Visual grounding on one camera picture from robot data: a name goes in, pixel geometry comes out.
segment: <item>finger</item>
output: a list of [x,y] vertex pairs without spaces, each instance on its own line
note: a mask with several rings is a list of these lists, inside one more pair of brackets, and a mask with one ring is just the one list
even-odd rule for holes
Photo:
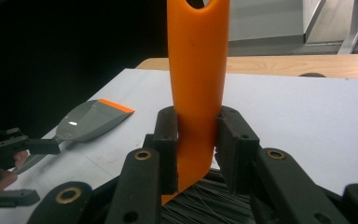
[[14,183],[17,180],[17,175],[7,171],[0,169],[0,190],[4,190],[9,185]]
[[25,161],[27,160],[29,156],[28,151],[21,151],[18,152],[14,155],[14,163],[16,165],[17,168],[20,168],[23,166],[23,164],[25,163]]

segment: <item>orange plastic tool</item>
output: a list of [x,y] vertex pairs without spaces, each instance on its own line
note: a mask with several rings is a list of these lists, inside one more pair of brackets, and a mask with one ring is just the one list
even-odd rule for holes
[[[195,9],[186,0],[168,0],[168,51],[173,106],[178,114],[179,192],[211,168],[216,115],[226,73],[229,0],[211,0]],[[162,196],[165,204],[174,195]]]

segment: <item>black wall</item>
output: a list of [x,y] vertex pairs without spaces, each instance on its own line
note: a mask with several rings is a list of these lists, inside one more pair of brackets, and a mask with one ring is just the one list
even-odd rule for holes
[[124,68],[167,57],[165,1],[0,4],[0,130],[40,138]]

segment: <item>white wall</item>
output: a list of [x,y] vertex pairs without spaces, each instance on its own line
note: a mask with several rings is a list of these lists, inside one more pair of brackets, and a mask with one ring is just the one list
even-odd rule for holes
[[[211,0],[203,0],[207,5]],[[229,40],[303,35],[320,0],[231,0]]]
[[303,0],[303,12],[304,12],[304,32],[307,30],[310,25],[310,20],[312,20],[315,10],[321,4],[321,0]]

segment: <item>table surface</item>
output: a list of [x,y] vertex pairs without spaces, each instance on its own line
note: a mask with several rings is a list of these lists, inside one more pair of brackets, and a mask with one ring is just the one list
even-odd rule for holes
[[[156,70],[168,70],[168,59],[126,69],[90,98],[130,107],[131,117],[94,140],[60,144],[60,156],[48,155],[8,189],[36,189],[43,198],[68,181],[95,189],[118,176],[127,154],[154,131],[159,110],[172,105],[169,72]],[[227,71],[223,105],[240,111],[262,147],[290,153],[315,183],[335,193],[358,183],[358,78],[262,76],[358,77],[358,55],[228,58]],[[0,209],[0,223],[26,223],[35,207]]]
[[[138,69],[169,70],[168,58],[151,58]],[[358,54],[228,57],[228,73],[299,76],[320,73],[326,77],[358,78]]]

